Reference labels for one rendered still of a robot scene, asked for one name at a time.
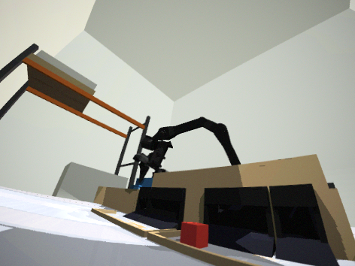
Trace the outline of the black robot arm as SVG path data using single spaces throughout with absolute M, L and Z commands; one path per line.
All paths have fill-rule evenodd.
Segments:
M 206 119 L 203 116 L 180 125 L 159 128 L 158 132 L 153 137 L 145 135 L 145 138 L 141 142 L 141 146 L 146 150 L 158 150 L 166 154 L 168 148 L 173 148 L 173 146 L 171 145 L 171 141 L 166 142 L 164 140 L 170 140 L 181 133 L 201 127 L 204 127 L 214 133 L 214 136 L 224 148 L 231 165 L 241 164 L 234 148 L 230 143 L 231 140 L 226 125 L 222 123 L 215 123 L 214 121 Z

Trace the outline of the red cube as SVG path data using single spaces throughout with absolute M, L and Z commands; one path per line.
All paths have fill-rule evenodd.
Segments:
M 182 222 L 181 243 L 203 248 L 208 246 L 208 225 L 196 222 Z

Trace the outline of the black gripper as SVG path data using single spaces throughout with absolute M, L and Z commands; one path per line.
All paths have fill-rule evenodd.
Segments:
M 144 177 L 146 176 L 147 172 L 149 171 L 150 167 L 152 169 L 154 169 L 155 171 L 153 172 L 153 176 L 154 173 L 159 173 L 159 172 L 168 172 L 166 169 L 161 168 L 161 163 L 162 160 L 165 160 L 165 154 L 158 151 L 158 150 L 154 150 L 151 154 L 150 159 L 148 160 L 148 158 L 146 158 L 144 155 L 141 154 L 137 154 L 134 155 L 132 159 L 134 159 L 138 163 L 138 165 L 140 166 L 140 175 L 139 175 L 139 179 L 138 182 L 140 183 Z M 149 167 L 150 166 L 150 167 Z M 152 178 L 153 178 L 152 176 Z

